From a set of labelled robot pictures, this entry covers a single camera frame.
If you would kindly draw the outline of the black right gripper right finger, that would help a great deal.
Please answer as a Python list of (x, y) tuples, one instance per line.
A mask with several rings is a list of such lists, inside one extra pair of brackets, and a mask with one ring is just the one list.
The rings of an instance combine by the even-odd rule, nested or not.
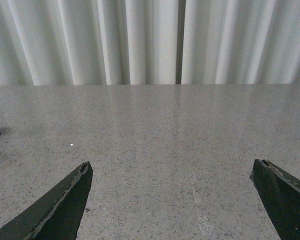
[(300, 180), (268, 160), (255, 159), (250, 174), (282, 240), (300, 240)]

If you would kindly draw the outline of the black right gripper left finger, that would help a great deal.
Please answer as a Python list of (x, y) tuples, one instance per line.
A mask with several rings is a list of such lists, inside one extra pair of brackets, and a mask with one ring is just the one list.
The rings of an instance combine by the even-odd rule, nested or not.
[(92, 186), (87, 161), (0, 228), (0, 240), (75, 240)]

